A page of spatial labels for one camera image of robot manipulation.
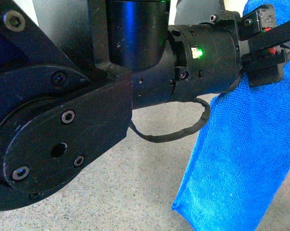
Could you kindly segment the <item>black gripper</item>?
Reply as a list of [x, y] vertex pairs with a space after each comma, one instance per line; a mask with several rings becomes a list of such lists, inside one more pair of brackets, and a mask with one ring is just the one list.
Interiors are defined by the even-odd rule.
[[236, 35], [241, 71], [247, 73], [249, 86], [280, 82], [290, 59], [290, 20], [277, 25], [273, 4], [262, 4], [243, 17], [226, 10], [223, 3], [214, 7], [210, 22]]

